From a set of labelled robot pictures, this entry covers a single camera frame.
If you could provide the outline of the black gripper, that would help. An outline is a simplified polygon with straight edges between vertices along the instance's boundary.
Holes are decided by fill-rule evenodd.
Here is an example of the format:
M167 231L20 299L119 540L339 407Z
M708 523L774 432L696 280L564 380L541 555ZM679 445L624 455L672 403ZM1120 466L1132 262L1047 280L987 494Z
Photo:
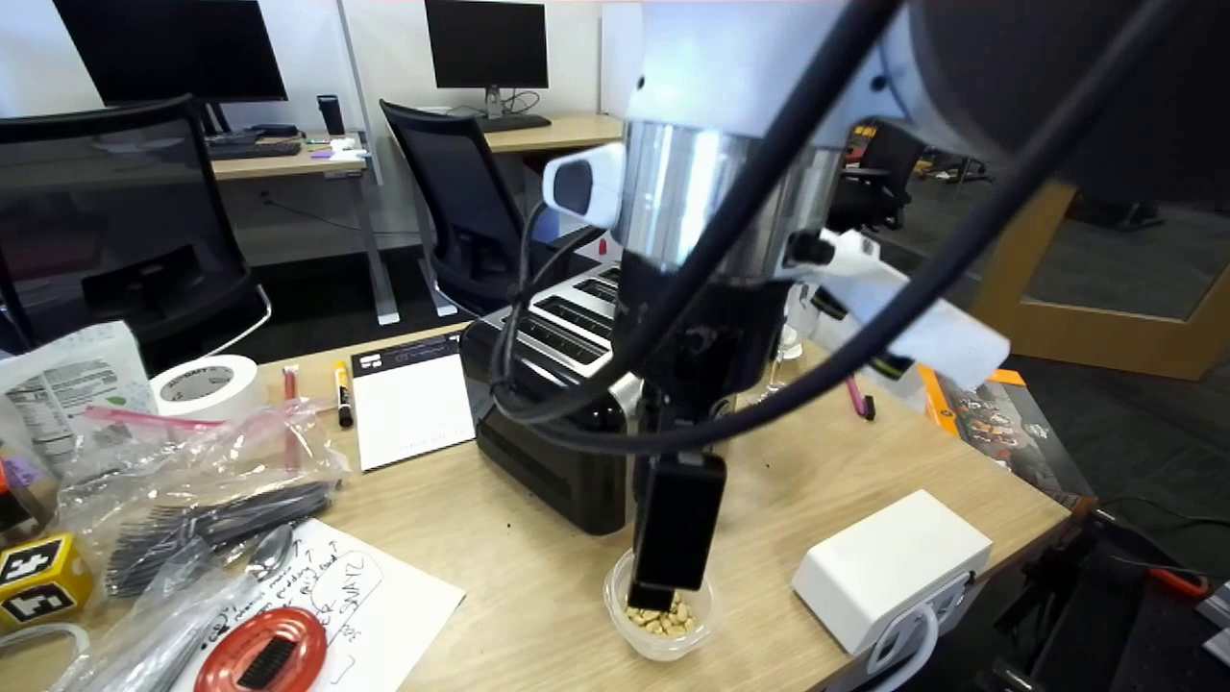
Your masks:
M638 496L632 609L664 612L704 585L728 462L696 445L751 432L732 400L766 376L779 318L779 280L668 274L638 256L624 262L617 353L645 384L624 450L668 455L645 466Z

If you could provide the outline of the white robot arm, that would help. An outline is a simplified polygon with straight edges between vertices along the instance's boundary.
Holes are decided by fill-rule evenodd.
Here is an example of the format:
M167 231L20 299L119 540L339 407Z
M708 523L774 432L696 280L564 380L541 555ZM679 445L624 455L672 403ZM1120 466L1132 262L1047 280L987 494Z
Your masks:
M896 350L1042 185L1225 192L1230 0L645 0L642 19L613 192L617 357L570 400L650 384L650 426L602 443L650 462L626 589L650 612L704 585L728 484L714 445ZM991 161L991 197L854 341L732 416L779 326L779 197L861 120Z

